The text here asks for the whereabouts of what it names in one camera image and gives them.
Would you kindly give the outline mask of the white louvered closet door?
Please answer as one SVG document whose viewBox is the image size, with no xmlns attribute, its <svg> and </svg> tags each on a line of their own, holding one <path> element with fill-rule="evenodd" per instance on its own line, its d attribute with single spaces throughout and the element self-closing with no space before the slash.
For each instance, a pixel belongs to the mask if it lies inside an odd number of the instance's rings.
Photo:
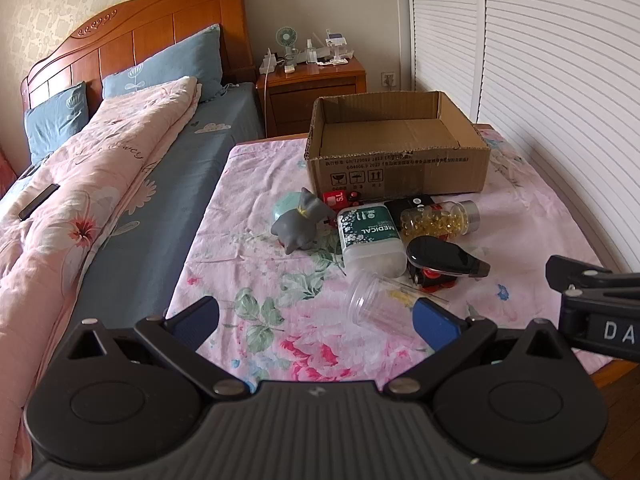
<svg viewBox="0 0 640 480">
<path fill-rule="evenodd" d="M 411 85 L 494 126 L 600 260 L 639 266 L 639 0 L 408 0 Z"/>
</svg>

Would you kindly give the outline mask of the wooden nightstand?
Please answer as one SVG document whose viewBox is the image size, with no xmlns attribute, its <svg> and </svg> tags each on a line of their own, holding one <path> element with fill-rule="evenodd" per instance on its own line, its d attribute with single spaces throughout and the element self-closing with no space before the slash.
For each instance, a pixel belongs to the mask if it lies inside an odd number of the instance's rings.
<svg viewBox="0 0 640 480">
<path fill-rule="evenodd" d="M 367 73 L 356 58 L 337 66 L 300 64 L 290 74 L 277 67 L 258 78 L 256 90 L 267 138 L 306 134 L 314 102 L 322 96 L 366 92 Z"/>
</svg>

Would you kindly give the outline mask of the blue pillow near nightstand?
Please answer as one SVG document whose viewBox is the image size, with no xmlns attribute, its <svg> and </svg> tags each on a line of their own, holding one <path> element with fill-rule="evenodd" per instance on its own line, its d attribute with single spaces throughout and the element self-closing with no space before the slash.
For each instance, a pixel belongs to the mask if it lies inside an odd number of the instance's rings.
<svg viewBox="0 0 640 480">
<path fill-rule="evenodd" d="M 184 76 L 195 77 L 202 85 L 201 102 L 215 99 L 224 92 L 218 24 L 200 30 L 128 70 L 106 76 L 102 80 L 102 98 L 123 96 Z"/>
</svg>

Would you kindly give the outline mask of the blue pillow far side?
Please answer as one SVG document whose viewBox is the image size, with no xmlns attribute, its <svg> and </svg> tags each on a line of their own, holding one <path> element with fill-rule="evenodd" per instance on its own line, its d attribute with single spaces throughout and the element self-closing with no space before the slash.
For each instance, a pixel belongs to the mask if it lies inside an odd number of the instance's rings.
<svg viewBox="0 0 640 480">
<path fill-rule="evenodd" d="M 30 162 L 37 165 L 89 122 L 85 81 L 58 92 L 28 110 L 24 127 Z"/>
</svg>

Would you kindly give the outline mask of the black toy car red wheels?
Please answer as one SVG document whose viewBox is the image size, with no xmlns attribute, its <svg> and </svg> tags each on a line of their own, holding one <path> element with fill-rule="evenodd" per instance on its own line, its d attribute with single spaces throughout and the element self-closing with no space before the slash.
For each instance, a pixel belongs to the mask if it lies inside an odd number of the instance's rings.
<svg viewBox="0 0 640 480">
<path fill-rule="evenodd" d="M 413 263 L 408 263 L 407 269 L 413 285 L 429 294 L 454 287 L 458 279 L 455 275 L 423 266 L 415 266 Z"/>
</svg>

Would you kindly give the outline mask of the white power strip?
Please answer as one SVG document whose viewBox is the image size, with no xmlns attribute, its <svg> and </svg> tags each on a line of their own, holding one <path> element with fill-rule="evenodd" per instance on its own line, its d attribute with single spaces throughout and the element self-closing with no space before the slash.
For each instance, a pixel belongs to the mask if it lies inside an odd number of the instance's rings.
<svg viewBox="0 0 640 480">
<path fill-rule="evenodd" d="M 268 49 L 267 53 L 262 59 L 262 64 L 260 64 L 259 66 L 259 73 L 261 75 L 267 76 L 268 74 L 273 73 L 276 70 L 277 65 L 277 55 L 275 55 L 270 49 Z"/>
</svg>

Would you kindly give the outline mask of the yellow capsule bottle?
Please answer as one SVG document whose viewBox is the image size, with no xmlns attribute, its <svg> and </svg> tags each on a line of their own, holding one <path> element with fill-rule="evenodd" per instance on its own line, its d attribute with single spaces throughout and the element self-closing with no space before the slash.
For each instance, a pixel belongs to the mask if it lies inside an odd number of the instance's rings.
<svg viewBox="0 0 640 480">
<path fill-rule="evenodd" d="M 419 236 L 453 240 L 479 227 L 480 211 L 472 200 L 417 206 L 400 215 L 400 235 L 406 244 Z"/>
</svg>

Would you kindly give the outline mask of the small green desk fan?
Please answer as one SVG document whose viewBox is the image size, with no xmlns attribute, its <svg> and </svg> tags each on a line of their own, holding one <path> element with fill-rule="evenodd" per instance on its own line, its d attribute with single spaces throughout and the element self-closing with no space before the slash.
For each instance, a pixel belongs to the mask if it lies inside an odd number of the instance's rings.
<svg viewBox="0 0 640 480">
<path fill-rule="evenodd" d="M 284 72 L 292 74 L 296 69 L 296 41 L 297 32 L 291 26 L 283 26 L 276 33 L 276 40 L 280 47 L 284 49 Z"/>
</svg>

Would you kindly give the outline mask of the red toy train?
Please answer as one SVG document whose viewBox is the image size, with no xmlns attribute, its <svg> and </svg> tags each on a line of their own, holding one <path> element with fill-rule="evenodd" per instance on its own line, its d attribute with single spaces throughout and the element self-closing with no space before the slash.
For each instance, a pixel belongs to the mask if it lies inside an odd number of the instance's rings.
<svg viewBox="0 0 640 480">
<path fill-rule="evenodd" d="M 361 194 L 356 191 L 334 190 L 322 194 L 323 203 L 334 212 L 340 212 L 348 207 L 360 204 Z"/>
</svg>

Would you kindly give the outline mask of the phone stand with device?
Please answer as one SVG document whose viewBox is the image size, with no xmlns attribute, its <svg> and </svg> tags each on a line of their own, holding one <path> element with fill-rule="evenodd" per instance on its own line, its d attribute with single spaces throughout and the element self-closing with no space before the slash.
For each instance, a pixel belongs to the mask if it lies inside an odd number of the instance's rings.
<svg viewBox="0 0 640 480">
<path fill-rule="evenodd" d="M 346 64 L 348 62 L 346 38 L 340 32 L 326 31 L 326 47 L 330 50 L 329 62 L 333 65 Z"/>
</svg>

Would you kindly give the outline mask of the black digital timer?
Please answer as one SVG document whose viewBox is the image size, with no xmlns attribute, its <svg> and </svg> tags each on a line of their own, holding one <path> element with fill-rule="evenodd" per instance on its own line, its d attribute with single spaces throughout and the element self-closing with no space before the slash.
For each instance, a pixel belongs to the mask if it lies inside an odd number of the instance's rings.
<svg viewBox="0 0 640 480">
<path fill-rule="evenodd" d="M 431 205 L 432 203 L 434 203 L 434 200 L 432 200 L 431 196 L 426 194 L 418 194 L 401 198 L 394 198 L 393 200 L 386 200 L 384 202 L 384 206 L 390 212 L 396 228 L 400 229 L 400 217 L 405 210 L 425 207 L 427 205 Z"/>
</svg>

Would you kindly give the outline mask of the medical cotton swab container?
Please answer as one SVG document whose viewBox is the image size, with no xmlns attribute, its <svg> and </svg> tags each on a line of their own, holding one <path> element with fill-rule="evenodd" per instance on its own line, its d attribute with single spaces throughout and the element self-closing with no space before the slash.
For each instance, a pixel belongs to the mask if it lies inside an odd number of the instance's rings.
<svg viewBox="0 0 640 480">
<path fill-rule="evenodd" d="M 337 215 L 337 232 L 349 281 L 358 271 L 386 278 L 400 278 L 405 273 L 405 245 L 384 204 L 343 209 Z"/>
</svg>

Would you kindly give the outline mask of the clear plastic jar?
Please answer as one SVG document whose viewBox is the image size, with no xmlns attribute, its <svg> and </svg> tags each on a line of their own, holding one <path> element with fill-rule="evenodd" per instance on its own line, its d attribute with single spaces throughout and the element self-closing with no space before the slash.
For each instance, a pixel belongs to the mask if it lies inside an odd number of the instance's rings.
<svg viewBox="0 0 640 480">
<path fill-rule="evenodd" d="M 439 307 L 447 301 L 410 285 L 372 272 L 358 271 L 350 280 L 347 313 L 355 324 L 394 335 L 412 335 L 412 309 L 421 298 Z"/>
</svg>

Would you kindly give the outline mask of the pink floral quilt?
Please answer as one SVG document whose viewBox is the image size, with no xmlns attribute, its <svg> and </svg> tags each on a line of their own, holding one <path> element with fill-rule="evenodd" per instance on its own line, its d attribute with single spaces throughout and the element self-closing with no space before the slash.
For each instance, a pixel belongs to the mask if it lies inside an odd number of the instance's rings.
<svg viewBox="0 0 640 480">
<path fill-rule="evenodd" d="M 1 219 L 1 475 L 19 479 L 32 451 L 24 406 L 66 330 L 88 266 L 144 179 L 190 122 L 196 78 L 104 100 Z M 28 219 L 20 211 L 60 188 Z"/>
</svg>

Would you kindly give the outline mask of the mint green oval case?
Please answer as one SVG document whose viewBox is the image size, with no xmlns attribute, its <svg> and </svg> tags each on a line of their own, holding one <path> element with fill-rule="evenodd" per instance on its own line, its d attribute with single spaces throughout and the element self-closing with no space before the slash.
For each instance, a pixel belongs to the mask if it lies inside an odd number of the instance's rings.
<svg viewBox="0 0 640 480">
<path fill-rule="evenodd" d="M 273 205 L 272 220 L 277 221 L 282 214 L 285 214 L 289 210 L 296 209 L 301 195 L 301 192 L 287 192 L 282 195 Z"/>
</svg>

